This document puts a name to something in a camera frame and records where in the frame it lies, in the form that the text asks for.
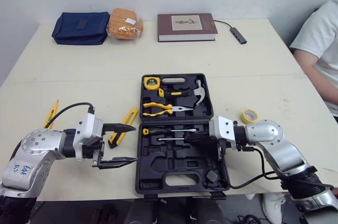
black toolbox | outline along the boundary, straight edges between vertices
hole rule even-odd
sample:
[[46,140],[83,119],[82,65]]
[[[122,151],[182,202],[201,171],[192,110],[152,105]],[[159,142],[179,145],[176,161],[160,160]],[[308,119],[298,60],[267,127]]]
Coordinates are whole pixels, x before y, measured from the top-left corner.
[[[165,92],[176,92],[174,95],[161,97],[156,88],[158,78],[160,88]],[[200,96],[195,96],[193,90],[198,87],[200,80],[204,88],[205,97],[196,107]],[[148,90],[145,83],[153,84],[154,90]],[[185,140],[170,140],[161,138],[185,138],[194,133],[209,134],[209,120],[213,117],[213,109],[206,84],[205,75],[196,74],[152,74],[142,77],[140,118],[142,123],[138,132],[136,191],[144,194],[145,198],[157,198],[160,193],[175,192],[210,192],[213,198],[223,199],[222,191],[229,187],[220,179],[220,161],[217,143],[196,144]],[[147,107],[143,104],[156,102],[184,106],[192,110],[174,112],[156,117],[143,115],[155,114],[163,111],[159,107]],[[144,135],[144,129],[156,127],[161,129],[196,129],[196,132],[166,132],[158,135]],[[194,185],[169,185],[170,175],[188,175],[194,178]]]

hammer head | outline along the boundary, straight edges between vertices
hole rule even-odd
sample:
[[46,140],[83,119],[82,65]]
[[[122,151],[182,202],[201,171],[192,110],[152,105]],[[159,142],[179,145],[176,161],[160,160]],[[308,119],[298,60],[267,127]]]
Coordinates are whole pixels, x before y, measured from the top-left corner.
[[194,89],[194,95],[200,96],[200,100],[196,103],[196,107],[197,107],[203,101],[205,97],[205,90],[204,88],[202,88],[200,80],[197,80],[196,84],[198,87]]

hardcover book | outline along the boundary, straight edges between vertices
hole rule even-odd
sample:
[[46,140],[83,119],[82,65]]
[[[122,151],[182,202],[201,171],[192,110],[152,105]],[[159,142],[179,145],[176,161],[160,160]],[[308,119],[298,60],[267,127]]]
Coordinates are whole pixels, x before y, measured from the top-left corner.
[[216,34],[217,29],[209,13],[157,15],[159,42],[214,41]]

navy bag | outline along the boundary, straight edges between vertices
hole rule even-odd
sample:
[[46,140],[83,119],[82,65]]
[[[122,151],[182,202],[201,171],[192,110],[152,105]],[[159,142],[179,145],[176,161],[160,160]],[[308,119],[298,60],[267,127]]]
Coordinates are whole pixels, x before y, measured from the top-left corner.
[[57,44],[98,45],[107,37],[108,12],[62,13],[52,37]]

hammer handle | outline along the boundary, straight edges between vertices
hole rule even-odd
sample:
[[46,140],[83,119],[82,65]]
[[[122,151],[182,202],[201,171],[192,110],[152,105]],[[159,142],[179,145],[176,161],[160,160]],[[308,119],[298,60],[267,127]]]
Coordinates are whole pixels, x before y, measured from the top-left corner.
[[183,91],[164,91],[162,88],[159,88],[158,95],[165,98],[189,97],[194,95],[194,91],[191,89]]

